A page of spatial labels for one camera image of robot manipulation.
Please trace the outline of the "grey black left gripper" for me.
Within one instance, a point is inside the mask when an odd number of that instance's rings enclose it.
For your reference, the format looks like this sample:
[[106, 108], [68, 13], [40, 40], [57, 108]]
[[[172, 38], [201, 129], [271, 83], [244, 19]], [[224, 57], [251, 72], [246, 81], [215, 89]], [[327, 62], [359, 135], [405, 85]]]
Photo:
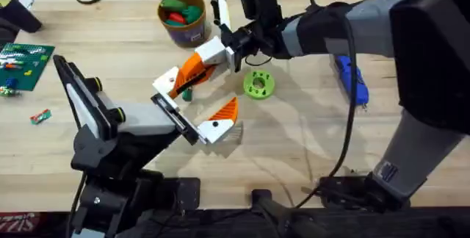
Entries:
[[[170, 92], [176, 84], [179, 67], [174, 66], [153, 81], [157, 92]], [[86, 79], [86, 126], [93, 135], [111, 140], [119, 134], [137, 137], [167, 135], [175, 132], [194, 145], [214, 144], [234, 127], [239, 112], [238, 98], [233, 97], [208, 120], [196, 128], [179, 115], [164, 97], [157, 93], [151, 103], [115, 102], [104, 92], [98, 77]]]

